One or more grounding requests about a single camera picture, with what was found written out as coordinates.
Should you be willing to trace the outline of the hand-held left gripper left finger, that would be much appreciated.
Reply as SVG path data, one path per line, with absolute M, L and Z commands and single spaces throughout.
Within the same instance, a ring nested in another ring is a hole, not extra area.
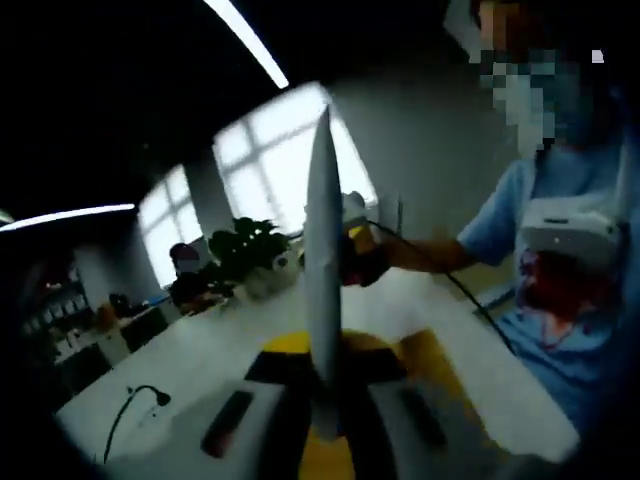
M 244 378 L 174 417 L 164 444 L 166 479 L 303 479 L 319 378 L 311 335 L 269 341 Z

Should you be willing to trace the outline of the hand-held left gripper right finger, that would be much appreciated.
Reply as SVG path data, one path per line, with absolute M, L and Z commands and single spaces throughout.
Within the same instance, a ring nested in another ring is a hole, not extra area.
M 429 330 L 392 344 L 348 330 L 348 345 L 391 353 L 399 380 L 369 388 L 400 479 L 492 479 L 505 451 L 491 440 L 443 347 Z

